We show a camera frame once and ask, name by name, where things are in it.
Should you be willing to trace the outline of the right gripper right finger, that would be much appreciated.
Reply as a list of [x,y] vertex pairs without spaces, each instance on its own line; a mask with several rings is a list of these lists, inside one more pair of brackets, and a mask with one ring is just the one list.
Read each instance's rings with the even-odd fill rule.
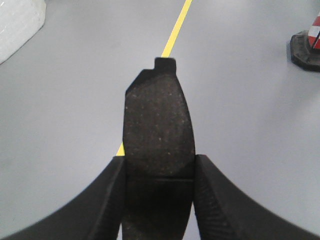
[[235,186],[206,155],[195,160],[194,208],[202,240],[318,240]]

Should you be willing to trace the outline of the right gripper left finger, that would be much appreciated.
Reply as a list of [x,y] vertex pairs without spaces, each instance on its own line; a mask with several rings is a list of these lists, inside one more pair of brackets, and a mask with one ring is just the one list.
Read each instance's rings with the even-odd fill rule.
[[9,240],[115,240],[125,202],[125,159],[115,156],[77,197]]

